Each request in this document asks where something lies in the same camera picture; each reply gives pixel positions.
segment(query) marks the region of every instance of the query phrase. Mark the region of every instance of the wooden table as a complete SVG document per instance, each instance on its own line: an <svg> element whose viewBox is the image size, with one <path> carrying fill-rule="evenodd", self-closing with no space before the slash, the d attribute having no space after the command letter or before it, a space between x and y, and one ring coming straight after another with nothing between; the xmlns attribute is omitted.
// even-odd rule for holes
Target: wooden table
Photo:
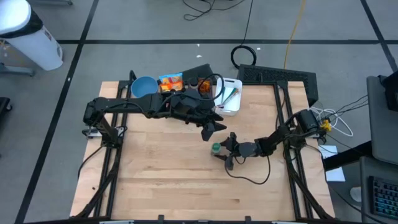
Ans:
<svg viewBox="0 0 398 224"><path fill-rule="evenodd" d="M103 82L100 96L116 97L118 82ZM308 108L302 82L289 82L293 112ZM238 142L268 136L275 131L277 110L271 86L244 86L241 109L233 117L224 116L227 130L214 133L208 142L201 140L201 128L175 119L147 119L129 114L112 219L156 220L294 220L282 144L269 157L271 176L264 185L232 179L224 162L210 155L211 145L221 142L233 131ZM111 114L106 115L108 122ZM307 143L318 147L317 142ZM85 157L100 145L100 139L88 141ZM88 203L100 181L103 149L81 171L71 215ZM319 152L302 149L308 188L319 204L334 216ZM268 173L266 158L248 158L235 164L232 174L263 181ZM305 216L303 198L298 189L300 209ZM104 214L108 192L104 194Z"/></svg>

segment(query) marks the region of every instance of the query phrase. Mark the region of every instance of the blue bowl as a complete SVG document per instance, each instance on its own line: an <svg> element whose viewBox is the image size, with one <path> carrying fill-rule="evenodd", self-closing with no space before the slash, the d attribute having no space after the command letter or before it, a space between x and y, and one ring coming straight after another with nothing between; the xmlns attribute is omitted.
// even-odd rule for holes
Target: blue bowl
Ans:
<svg viewBox="0 0 398 224"><path fill-rule="evenodd" d="M140 77L131 85L131 93L140 98L146 94L156 93L158 89L157 81L152 77Z"/></svg>

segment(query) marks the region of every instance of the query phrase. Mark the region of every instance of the concrete floor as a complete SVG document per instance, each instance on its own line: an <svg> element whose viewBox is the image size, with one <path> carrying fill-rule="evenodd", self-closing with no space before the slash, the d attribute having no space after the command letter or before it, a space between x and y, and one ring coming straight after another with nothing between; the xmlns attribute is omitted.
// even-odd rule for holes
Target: concrete floor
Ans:
<svg viewBox="0 0 398 224"><path fill-rule="evenodd" d="M9 54L0 60L6 65L24 65L37 69L35 77L0 76L0 96L10 97L14 110L0 129L0 217L2 223L14 223L30 181L45 136L54 115L62 87L70 71L87 17L97 0L74 0L66 4L31 2L47 29L62 44L65 63L45 72L29 59ZM197 0L187 0L206 7ZM386 40L397 40L395 0L367 0ZM218 7L231 2L219 0ZM195 21L182 19L195 13L182 0L99 0L87 40L154 40L147 44L85 44L71 80L57 128L33 194L25 222L63 219L69 216L76 188L76 173L82 161L86 139L81 135L85 105L98 96L101 82L123 80L133 69L138 77L179 72L209 63L214 72L235 77L238 71L229 60L242 39L250 1L229 11L212 11ZM300 1L254 0L247 39L289 39ZM198 40L191 44L168 44L161 40ZM200 44L203 39L224 39L218 44ZM307 0L295 39L301 40L377 40L377 36L360 0ZM325 108L337 109L366 94L366 77L389 75L392 69L380 44L293 44L287 68L315 72L319 99ZM249 44L257 50L257 65L282 68L285 44ZM398 45L388 45L398 57ZM245 51L236 53L239 63L251 63ZM354 132L349 138L331 135L341 142L356 146L370 140L367 107L343 115ZM338 150L346 148L332 139ZM344 183L330 183L345 198L351 187L359 185L359 166L343 168ZM331 192L336 216L359 222L361 215L349 208Z"/></svg>

